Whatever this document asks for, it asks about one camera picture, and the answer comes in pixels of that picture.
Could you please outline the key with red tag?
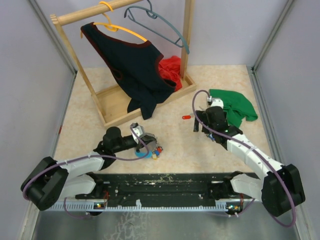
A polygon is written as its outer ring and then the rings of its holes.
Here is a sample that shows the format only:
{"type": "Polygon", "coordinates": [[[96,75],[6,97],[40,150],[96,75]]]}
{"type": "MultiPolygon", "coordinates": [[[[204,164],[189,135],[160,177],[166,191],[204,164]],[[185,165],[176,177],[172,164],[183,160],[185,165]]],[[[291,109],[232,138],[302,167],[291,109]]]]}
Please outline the key with red tag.
{"type": "Polygon", "coordinates": [[[192,115],[192,114],[183,115],[181,118],[182,118],[183,120],[189,120],[189,119],[193,118],[193,115],[192,115]]]}

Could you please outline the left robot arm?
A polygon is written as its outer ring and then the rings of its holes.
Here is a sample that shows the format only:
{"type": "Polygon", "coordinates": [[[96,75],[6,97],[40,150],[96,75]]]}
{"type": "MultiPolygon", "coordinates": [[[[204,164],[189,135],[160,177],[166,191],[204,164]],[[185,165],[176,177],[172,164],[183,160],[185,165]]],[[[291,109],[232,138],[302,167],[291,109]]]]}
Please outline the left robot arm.
{"type": "Polygon", "coordinates": [[[135,159],[140,160],[150,158],[158,146],[155,135],[145,132],[138,123],[130,126],[127,136],[122,136],[120,128],[110,127],[97,147],[85,156],[61,161],[43,158],[22,183],[22,196],[40,211],[69,197],[97,199],[104,194],[105,186],[96,173],[118,160],[117,153],[134,150],[135,159]]]}

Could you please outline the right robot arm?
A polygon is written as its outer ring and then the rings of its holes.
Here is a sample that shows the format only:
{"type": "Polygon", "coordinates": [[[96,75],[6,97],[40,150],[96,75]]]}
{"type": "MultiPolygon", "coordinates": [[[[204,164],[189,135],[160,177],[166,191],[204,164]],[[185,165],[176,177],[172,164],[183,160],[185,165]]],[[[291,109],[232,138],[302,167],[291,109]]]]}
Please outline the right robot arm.
{"type": "Polygon", "coordinates": [[[228,176],[223,192],[229,198],[245,194],[260,201],[274,217],[305,202],[300,172],[293,164],[284,165],[257,148],[236,126],[229,125],[219,106],[194,111],[194,132],[202,131],[213,142],[240,158],[257,176],[236,171],[228,176]]]}

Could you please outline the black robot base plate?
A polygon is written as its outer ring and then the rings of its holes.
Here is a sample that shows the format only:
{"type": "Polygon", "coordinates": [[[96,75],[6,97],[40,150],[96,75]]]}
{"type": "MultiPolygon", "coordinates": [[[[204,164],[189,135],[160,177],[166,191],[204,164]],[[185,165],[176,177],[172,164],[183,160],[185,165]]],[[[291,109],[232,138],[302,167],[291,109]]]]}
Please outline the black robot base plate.
{"type": "Polygon", "coordinates": [[[107,200],[109,207],[214,207],[219,200],[247,200],[249,196],[228,193],[227,173],[97,174],[98,187],[77,200],[107,200]]]}

